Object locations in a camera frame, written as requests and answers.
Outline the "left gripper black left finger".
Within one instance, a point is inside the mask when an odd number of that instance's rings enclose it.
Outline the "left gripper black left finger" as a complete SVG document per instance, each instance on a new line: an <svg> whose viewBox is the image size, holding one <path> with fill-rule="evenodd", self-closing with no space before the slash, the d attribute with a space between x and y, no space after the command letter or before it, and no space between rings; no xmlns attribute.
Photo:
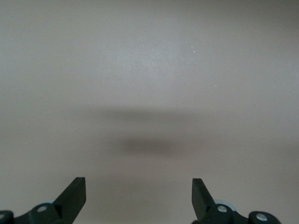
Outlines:
<svg viewBox="0 0 299 224"><path fill-rule="evenodd" d="M84 177L76 177L52 203L42 203L15 217L10 210L0 212L2 224L72 224L86 203Z"/></svg>

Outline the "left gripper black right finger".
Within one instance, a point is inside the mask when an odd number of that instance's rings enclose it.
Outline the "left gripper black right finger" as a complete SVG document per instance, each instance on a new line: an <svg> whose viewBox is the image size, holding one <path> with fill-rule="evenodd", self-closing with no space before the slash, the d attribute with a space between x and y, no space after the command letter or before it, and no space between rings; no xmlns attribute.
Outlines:
<svg viewBox="0 0 299 224"><path fill-rule="evenodd" d="M252 211L247 217L240 215L227 202L216 202L200 178L192 180L192 206L197 217L194 224L279 224L275 216L264 211Z"/></svg>

